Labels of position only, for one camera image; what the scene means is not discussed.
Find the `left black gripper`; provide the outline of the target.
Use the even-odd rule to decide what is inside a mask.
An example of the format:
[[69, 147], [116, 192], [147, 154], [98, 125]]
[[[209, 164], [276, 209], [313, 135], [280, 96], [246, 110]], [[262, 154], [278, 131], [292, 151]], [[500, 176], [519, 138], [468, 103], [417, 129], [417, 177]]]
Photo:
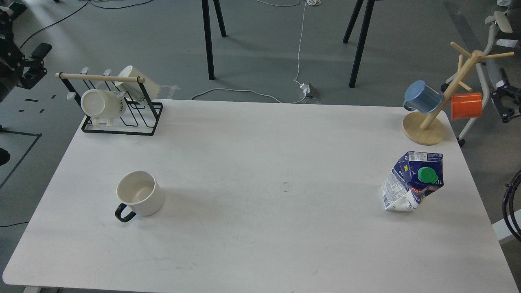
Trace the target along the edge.
[[42, 42], [30, 57], [26, 58], [13, 42], [0, 41], [1, 102], [14, 87], [31, 90], [47, 74], [47, 69], [41, 66], [44, 65], [44, 58], [52, 48], [51, 44]]

